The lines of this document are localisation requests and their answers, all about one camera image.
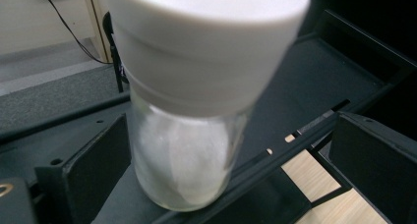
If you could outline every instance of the glass jar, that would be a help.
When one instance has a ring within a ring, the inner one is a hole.
[[[170,114],[131,89],[131,147],[139,183],[158,205],[192,211],[225,190],[248,112],[192,118]]]

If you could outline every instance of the white plastic cap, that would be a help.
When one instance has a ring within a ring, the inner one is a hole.
[[[174,114],[209,117],[259,98],[310,0],[109,0],[132,90]]]

